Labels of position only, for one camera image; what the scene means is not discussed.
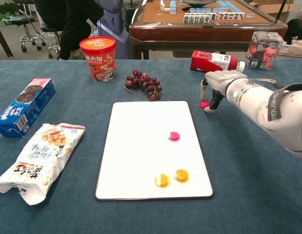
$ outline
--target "white robotic arm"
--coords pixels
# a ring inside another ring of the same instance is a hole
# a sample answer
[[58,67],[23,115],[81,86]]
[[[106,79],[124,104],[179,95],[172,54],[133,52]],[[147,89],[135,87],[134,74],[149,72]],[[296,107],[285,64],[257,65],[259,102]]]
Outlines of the white robotic arm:
[[222,98],[227,97],[283,147],[302,157],[302,84],[279,87],[274,92],[255,81],[238,71],[206,73],[201,99],[206,99],[208,84],[213,88],[213,98],[205,111],[216,111]]

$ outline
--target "whiteboard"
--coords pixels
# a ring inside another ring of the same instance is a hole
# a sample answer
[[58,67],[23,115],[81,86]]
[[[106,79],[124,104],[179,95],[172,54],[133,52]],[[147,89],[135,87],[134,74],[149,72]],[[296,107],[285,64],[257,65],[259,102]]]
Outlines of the whiteboard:
[[[180,134],[170,141],[170,132]],[[189,180],[175,180],[185,169]],[[159,187],[155,177],[170,184]],[[98,200],[210,197],[210,183],[186,101],[116,102],[113,105],[95,191]]]

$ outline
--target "white snack bag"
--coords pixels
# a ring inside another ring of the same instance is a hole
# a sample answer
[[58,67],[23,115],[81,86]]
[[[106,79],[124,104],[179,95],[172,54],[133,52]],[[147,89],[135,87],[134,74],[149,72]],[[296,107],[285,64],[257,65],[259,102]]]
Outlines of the white snack bag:
[[16,162],[0,176],[0,193],[17,187],[29,205],[42,202],[85,131],[84,126],[43,124]]

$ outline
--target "person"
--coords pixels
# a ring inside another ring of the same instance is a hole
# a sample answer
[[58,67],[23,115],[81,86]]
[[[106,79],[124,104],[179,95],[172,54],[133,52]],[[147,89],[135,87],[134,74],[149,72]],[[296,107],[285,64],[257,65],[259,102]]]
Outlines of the person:
[[91,26],[103,15],[103,9],[94,0],[34,0],[36,10],[51,28],[63,28],[60,39],[60,59],[76,57],[79,43],[90,36]]

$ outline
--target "basket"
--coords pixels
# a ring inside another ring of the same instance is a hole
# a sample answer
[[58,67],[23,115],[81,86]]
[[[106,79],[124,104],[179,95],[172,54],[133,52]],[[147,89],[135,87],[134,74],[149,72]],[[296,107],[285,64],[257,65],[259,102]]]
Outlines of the basket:
[[302,58],[302,46],[283,44],[278,54],[284,56]]

